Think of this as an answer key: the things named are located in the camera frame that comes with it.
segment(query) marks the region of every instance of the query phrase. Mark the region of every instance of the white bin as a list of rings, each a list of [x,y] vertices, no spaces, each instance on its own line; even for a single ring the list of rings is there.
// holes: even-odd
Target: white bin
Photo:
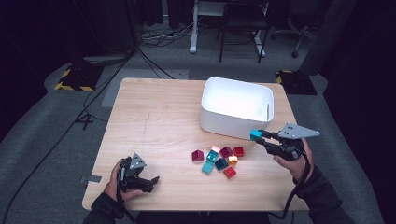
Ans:
[[[201,127],[210,133],[250,139],[274,118],[274,95],[264,86],[221,77],[207,80],[201,102]]]

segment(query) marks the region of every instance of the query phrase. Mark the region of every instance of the desk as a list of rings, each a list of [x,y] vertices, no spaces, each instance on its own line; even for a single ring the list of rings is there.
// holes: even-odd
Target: desk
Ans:
[[[194,11],[193,11],[193,20],[192,20],[192,34],[191,34],[191,43],[190,43],[190,53],[197,52],[197,42],[198,42],[198,16],[222,16],[224,2],[206,2],[195,0],[194,2]],[[265,7],[262,9],[264,14],[266,13],[268,5],[265,4]],[[254,42],[256,43],[257,52],[262,49],[262,41],[260,40],[260,31],[254,38]],[[265,51],[262,52],[262,58],[265,56]]]
[[[277,132],[286,121],[295,122],[283,88],[264,84],[275,97],[275,119],[267,130]],[[208,133],[200,127],[205,81],[125,78],[113,107],[92,174],[82,201],[90,209],[109,181],[114,165],[136,152],[148,165],[140,177],[160,180],[151,193],[126,204],[127,208],[172,211],[280,211],[294,187],[289,171],[254,142]],[[244,147],[245,156],[227,179],[216,168],[210,175],[193,162],[191,153],[205,156],[212,146]],[[307,210],[295,197],[290,210]]]

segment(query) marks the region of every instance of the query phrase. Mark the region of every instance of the human arm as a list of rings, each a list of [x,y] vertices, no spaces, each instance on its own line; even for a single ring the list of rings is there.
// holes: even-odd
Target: human arm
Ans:
[[[303,139],[303,143],[311,168],[305,182],[297,189],[296,194],[299,198],[305,200],[308,205],[309,216],[312,221],[315,224],[355,223],[342,208],[342,201],[332,184],[315,166],[312,150],[305,139]],[[274,156],[274,160],[290,171],[295,184],[300,181],[305,168],[304,157],[301,156],[296,161],[285,161],[278,156]]]
[[[116,219],[123,218],[123,204],[117,202],[117,175],[120,170],[120,163],[114,166],[110,181],[106,184],[105,190],[93,202],[91,212],[85,217],[84,224],[107,224],[115,223]],[[127,192],[120,192],[121,197],[125,202],[141,195],[142,190],[131,190]]]

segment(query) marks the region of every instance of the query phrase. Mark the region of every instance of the black sleeve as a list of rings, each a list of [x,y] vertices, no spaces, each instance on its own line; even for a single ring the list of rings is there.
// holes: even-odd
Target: black sleeve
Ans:
[[[107,224],[116,223],[115,218],[123,218],[121,205],[111,199],[106,193],[102,193],[93,202],[91,212],[85,217],[84,224]]]
[[[355,223],[341,207],[343,202],[317,166],[309,180],[297,190],[296,194],[305,200],[309,208],[309,216],[315,224]]]

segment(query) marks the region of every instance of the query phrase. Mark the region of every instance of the dark red block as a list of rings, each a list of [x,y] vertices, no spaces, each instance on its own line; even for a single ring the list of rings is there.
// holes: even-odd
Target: dark red block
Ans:
[[[233,176],[236,175],[236,171],[233,167],[228,167],[223,171],[223,173],[227,176],[227,178],[231,179]]]
[[[231,150],[230,147],[224,147],[221,151],[220,154],[223,158],[227,158],[229,156],[233,155],[233,151]]]
[[[244,154],[244,148],[243,147],[235,147],[233,149],[233,154],[237,157],[243,157]]]
[[[204,152],[201,150],[195,150],[191,153],[193,161],[203,161],[204,160]]]

